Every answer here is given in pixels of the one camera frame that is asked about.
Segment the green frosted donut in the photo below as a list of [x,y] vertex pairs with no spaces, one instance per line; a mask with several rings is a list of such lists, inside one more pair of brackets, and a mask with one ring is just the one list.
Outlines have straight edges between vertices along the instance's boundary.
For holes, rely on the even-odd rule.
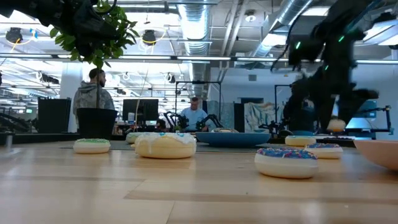
[[138,136],[144,133],[129,133],[126,136],[126,142],[129,144],[134,144]]

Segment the blue bowl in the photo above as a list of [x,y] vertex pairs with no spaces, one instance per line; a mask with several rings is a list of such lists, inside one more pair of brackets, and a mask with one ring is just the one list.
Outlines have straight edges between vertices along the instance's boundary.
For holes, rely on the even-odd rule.
[[292,131],[295,136],[313,136],[311,131]]
[[215,147],[251,147],[267,143],[267,133],[196,133],[200,142]]

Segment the frosted donut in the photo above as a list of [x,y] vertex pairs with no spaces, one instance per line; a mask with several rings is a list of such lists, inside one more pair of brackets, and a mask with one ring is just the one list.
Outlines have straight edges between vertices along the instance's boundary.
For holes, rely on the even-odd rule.
[[301,149],[259,149],[254,163],[260,173],[272,177],[306,179],[318,171],[317,157]]
[[126,136],[126,142],[129,144],[134,144],[138,136],[144,133],[129,133]]
[[111,143],[105,139],[79,139],[75,141],[73,150],[80,154],[99,154],[109,151]]
[[319,159],[340,159],[343,149],[337,144],[315,143],[305,146],[305,150],[315,154]]
[[145,133],[136,139],[135,145],[138,155],[158,159],[187,158],[197,150],[196,139],[184,133]]
[[342,132],[346,128],[346,123],[340,119],[331,119],[328,124],[327,130],[333,132]]
[[217,132],[217,133],[238,133],[239,131],[231,128],[215,128],[211,132]]
[[288,146],[300,146],[304,147],[307,144],[317,143],[317,140],[311,136],[287,136],[285,138],[285,144]]

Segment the monitor screen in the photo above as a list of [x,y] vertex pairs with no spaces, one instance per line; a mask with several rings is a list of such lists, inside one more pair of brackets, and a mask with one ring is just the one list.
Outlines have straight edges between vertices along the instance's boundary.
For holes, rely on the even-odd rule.
[[[129,113],[136,113],[138,100],[123,100],[123,120],[127,121]],[[156,121],[159,118],[159,100],[139,100],[137,119],[139,121]]]
[[376,118],[377,111],[370,111],[363,113],[363,110],[370,110],[377,108],[376,100],[367,100],[359,108],[358,112],[354,115],[354,118]]

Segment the computer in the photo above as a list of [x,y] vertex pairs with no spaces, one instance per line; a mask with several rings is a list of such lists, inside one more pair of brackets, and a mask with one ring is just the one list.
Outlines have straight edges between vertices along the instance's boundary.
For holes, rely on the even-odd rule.
[[[138,100],[123,100],[123,120],[127,121],[129,113],[136,113]],[[139,100],[137,120],[156,121],[159,118],[159,100]]]

